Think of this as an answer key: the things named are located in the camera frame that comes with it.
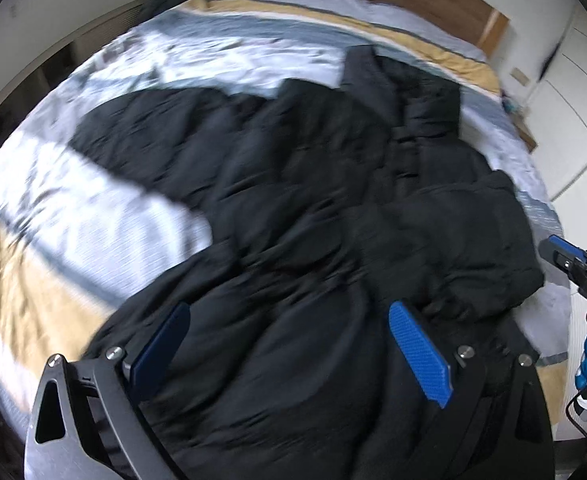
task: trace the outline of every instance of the dark clothing pile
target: dark clothing pile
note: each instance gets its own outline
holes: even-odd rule
[[[339,90],[146,90],[84,118],[76,150],[212,226],[211,247],[129,298],[86,351],[190,304],[142,406],[188,478],[404,478],[438,407],[391,336],[397,300],[473,345],[485,394],[505,395],[513,356],[535,354],[509,310],[543,275],[512,182],[458,138],[459,110],[456,83],[358,47]]]

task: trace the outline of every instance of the striped bedding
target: striped bedding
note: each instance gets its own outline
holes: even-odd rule
[[[144,88],[210,86],[269,97],[285,78],[335,88],[345,51],[357,44],[458,81],[461,136],[512,177],[536,238],[561,234],[501,108],[497,76],[473,45],[365,0],[190,0],[87,60],[0,149],[0,409],[21,437],[46,358],[77,359],[126,298],[211,243],[198,211],[118,181],[69,148],[83,115]],[[571,308],[568,283],[548,277],[514,315],[541,352],[554,421]]]

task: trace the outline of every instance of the metal screw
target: metal screw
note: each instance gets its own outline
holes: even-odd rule
[[[530,355],[520,354],[518,356],[518,362],[520,363],[520,366],[528,367],[533,364],[533,359]]]
[[[123,353],[124,351],[122,348],[120,348],[120,346],[114,346],[113,348],[107,350],[107,359],[110,361],[113,361],[114,359],[120,359]]]
[[[58,363],[60,363],[60,361],[62,361],[62,356],[60,354],[54,354],[49,358],[49,361],[47,362],[47,364],[49,365],[50,368],[53,368]]]
[[[462,359],[471,359],[476,354],[476,351],[469,345],[462,345],[458,347],[458,355]]]

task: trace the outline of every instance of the blue gripper pad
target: blue gripper pad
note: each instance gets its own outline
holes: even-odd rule
[[[453,393],[449,363],[400,301],[389,309],[389,328],[427,399],[444,408]]]

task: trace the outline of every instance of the black cable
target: black cable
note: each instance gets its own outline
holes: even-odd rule
[[[587,432],[582,428],[581,425],[579,425],[574,418],[571,416],[571,414],[569,413],[569,408],[571,407],[571,405],[576,402],[576,399],[580,396],[580,392],[578,392],[576,394],[576,396],[571,399],[569,401],[569,403],[567,404],[567,406],[565,407],[565,415],[567,416],[568,420],[570,421],[571,424],[573,424],[573,427],[576,428],[580,433],[582,433],[582,435],[587,439]]]

